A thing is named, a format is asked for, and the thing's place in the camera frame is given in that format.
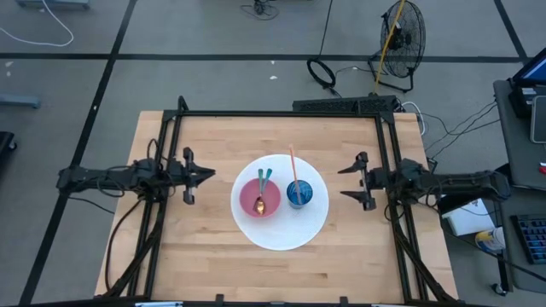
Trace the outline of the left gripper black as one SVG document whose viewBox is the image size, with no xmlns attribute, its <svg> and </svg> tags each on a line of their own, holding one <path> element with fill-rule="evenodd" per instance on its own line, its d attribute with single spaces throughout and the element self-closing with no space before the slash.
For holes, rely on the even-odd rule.
<svg viewBox="0 0 546 307">
<path fill-rule="evenodd" d="M 189 147 L 183 149 L 183 159 L 184 163 L 170 159 L 171 164 L 167 167 L 167 173 L 171 176 L 174 187 L 180 185 L 185 187 L 183 201 L 188 205 L 193 205 L 195 203 L 193 189 L 213 177 L 216 171 L 196 165 L 194 152 Z"/>
</svg>

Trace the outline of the black floor fan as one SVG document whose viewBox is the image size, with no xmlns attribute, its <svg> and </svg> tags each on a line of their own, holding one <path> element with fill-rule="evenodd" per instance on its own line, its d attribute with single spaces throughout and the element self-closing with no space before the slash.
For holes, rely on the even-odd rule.
<svg viewBox="0 0 546 307">
<path fill-rule="evenodd" d="M 414 89 L 415 71 L 426 48 L 426 26 L 423 15 L 410 0 L 397 0 L 382 16 L 380 49 L 368 59 L 376 85 L 407 93 Z M 409 87 L 402 88 L 380 80 L 385 74 L 407 78 Z"/>
</svg>

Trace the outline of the white box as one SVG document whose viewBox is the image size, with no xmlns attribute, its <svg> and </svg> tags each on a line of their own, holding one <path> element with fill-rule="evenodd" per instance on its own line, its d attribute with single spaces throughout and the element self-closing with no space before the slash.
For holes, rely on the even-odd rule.
<svg viewBox="0 0 546 307">
<path fill-rule="evenodd" d="M 491 213 L 482 199 L 469 202 L 463 207 L 442 215 L 455 236 L 470 235 L 495 228 Z"/>
</svg>

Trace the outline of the grey tablet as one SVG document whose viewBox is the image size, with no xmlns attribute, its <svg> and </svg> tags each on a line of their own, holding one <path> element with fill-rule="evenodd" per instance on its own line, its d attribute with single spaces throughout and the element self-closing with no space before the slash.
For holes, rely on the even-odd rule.
<svg viewBox="0 0 546 307">
<path fill-rule="evenodd" d="M 546 96 L 537 96 L 533 100 L 530 140 L 533 143 L 546 143 Z"/>
</svg>

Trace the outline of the black laptop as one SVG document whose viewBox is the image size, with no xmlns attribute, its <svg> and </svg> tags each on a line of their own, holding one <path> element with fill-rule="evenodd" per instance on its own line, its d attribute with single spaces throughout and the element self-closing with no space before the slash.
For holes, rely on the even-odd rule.
<svg viewBox="0 0 546 307">
<path fill-rule="evenodd" d="M 536 96 L 546 95 L 546 49 L 526 63 L 509 80 L 508 95 L 518 118 L 531 116 L 531 105 Z"/>
</svg>

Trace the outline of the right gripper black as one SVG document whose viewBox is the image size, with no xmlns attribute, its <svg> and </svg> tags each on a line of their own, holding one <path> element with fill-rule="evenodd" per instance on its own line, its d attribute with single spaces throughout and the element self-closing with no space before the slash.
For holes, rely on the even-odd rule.
<svg viewBox="0 0 546 307">
<path fill-rule="evenodd" d="M 340 191 L 340 193 L 362 203 L 365 211 L 372 211 L 376 208 L 376 203 L 371 191 L 387 188 L 388 178 L 387 172 L 382 167 L 369 171 L 368 162 L 367 153 L 360 152 L 351 166 L 338 171 L 338 173 L 345 174 L 360 171 L 363 191 Z"/>
</svg>

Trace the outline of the pink plastic bowl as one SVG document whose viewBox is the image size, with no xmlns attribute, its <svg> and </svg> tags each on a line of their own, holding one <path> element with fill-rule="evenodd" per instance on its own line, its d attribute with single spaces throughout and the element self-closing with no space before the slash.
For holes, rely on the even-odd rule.
<svg viewBox="0 0 546 307">
<path fill-rule="evenodd" d="M 254 210 L 255 201 L 259 197 L 259 180 L 254 178 L 247 182 L 241 189 L 239 201 L 241 209 L 251 217 L 268 217 L 272 215 L 280 205 L 281 192 L 277 185 L 269 180 L 262 193 L 262 200 L 265 203 L 265 212 L 260 215 Z"/>
</svg>

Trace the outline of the grey side desk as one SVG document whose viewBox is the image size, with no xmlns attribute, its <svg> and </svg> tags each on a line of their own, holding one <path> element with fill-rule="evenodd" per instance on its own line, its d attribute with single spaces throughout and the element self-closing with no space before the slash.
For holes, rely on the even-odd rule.
<svg viewBox="0 0 546 307">
<path fill-rule="evenodd" d="M 540 171 L 541 164 L 546 165 L 546 144 L 531 142 L 531 120 L 516 116 L 508 98 L 509 81 L 497 80 L 493 89 L 513 184 L 546 190 L 546 174 Z"/>
</svg>

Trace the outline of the orange drinking straw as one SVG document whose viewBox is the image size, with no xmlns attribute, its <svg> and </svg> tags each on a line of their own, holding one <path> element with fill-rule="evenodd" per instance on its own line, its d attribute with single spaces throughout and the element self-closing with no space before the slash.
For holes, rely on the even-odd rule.
<svg viewBox="0 0 546 307">
<path fill-rule="evenodd" d="M 301 195 L 300 195 L 300 188 L 299 188 L 299 180 L 297 178 L 297 171 L 296 171 L 296 165 L 295 165 L 295 158 L 294 158 L 294 150 L 293 150 L 293 144 L 289 144 L 289 153 L 290 153 L 290 159 L 291 159 L 291 166 L 293 171 L 293 182 L 294 182 L 294 188 L 297 195 L 297 204 L 300 206 L 302 205 Z"/>
</svg>

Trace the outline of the long black equipment box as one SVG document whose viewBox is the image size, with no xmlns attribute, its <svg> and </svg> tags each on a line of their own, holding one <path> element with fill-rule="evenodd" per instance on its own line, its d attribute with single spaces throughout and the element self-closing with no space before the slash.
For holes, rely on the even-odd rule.
<svg viewBox="0 0 546 307">
<path fill-rule="evenodd" d="M 296 112 L 380 113 L 393 112 L 398 107 L 396 96 L 359 96 L 293 102 Z"/>
</svg>

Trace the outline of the black chair base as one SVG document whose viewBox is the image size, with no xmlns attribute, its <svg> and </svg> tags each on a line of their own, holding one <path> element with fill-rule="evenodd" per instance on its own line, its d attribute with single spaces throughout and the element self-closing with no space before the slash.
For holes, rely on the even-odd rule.
<svg viewBox="0 0 546 307">
<path fill-rule="evenodd" d="M 270 4 L 271 0 L 253 0 L 252 4 L 242 4 L 240 9 L 243 13 L 249 14 L 256 20 L 273 20 L 280 11 Z"/>
</svg>

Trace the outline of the black metal table frame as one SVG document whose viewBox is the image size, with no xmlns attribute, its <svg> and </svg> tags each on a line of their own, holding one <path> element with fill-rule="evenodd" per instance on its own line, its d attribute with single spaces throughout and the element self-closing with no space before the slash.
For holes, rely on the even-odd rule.
<svg viewBox="0 0 546 307">
<path fill-rule="evenodd" d="M 215 175 L 195 190 L 195 203 L 181 193 L 170 198 L 154 266 L 154 299 L 228 302 L 402 303 L 417 298 L 415 270 L 402 280 L 392 226 L 385 219 L 386 196 L 365 211 L 346 196 L 359 187 L 346 173 L 356 155 L 381 164 L 375 122 L 365 118 L 301 117 L 283 111 L 242 116 L 188 116 L 181 123 L 180 148 L 191 148 L 198 165 Z M 268 154 L 296 155 L 314 166 L 328 189 L 329 208 L 319 234 L 292 251 L 254 245 L 238 228 L 230 194 L 239 173 Z"/>
</svg>

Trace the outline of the blue faceted plastic cup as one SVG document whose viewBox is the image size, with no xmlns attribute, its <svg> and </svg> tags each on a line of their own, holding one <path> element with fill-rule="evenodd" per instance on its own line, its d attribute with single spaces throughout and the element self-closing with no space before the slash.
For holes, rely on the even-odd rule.
<svg viewBox="0 0 546 307">
<path fill-rule="evenodd" d="M 288 184 L 286 195 L 288 197 L 288 204 L 293 209 L 302 209 L 311 202 L 313 189 L 312 186 L 304 180 L 293 181 Z"/>
</svg>

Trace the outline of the white round plate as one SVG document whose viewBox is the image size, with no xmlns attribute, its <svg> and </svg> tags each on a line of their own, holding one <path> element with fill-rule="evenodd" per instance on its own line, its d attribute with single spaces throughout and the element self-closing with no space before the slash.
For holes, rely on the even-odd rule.
<svg viewBox="0 0 546 307">
<path fill-rule="evenodd" d="M 286 189 L 293 182 L 290 156 L 272 154 L 248 164 L 238 175 L 231 191 L 231 212 L 242 233 L 255 245 L 273 251 L 287 251 L 310 242 L 324 226 L 329 209 L 328 189 L 319 172 L 303 159 L 295 160 L 297 178 L 313 189 L 311 202 L 302 209 L 288 204 Z M 270 179 L 281 192 L 277 210 L 268 217 L 251 217 L 240 206 L 239 194 L 250 180 L 258 179 L 258 169 L 272 169 Z"/>
</svg>

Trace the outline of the white bottle yellow label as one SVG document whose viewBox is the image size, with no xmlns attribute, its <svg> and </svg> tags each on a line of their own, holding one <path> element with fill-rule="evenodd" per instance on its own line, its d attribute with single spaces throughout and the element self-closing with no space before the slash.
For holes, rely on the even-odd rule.
<svg viewBox="0 0 546 307">
<path fill-rule="evenodd" d="M 485 252 L 502 252 L 506 248 L 503 227 L 479 232 L 474 237 L 474 242 Z"/>
</svg>

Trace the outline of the black keyboard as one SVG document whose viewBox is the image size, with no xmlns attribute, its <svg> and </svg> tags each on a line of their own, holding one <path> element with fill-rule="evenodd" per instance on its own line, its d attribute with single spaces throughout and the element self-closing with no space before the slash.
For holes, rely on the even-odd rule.
<svg viewBox="0 0 546 307">
<path fill-rule="evenodd" d="M 530 264 L 546 264 L 546 215 L 510 217 L 515 232 Z"/>
</svg>

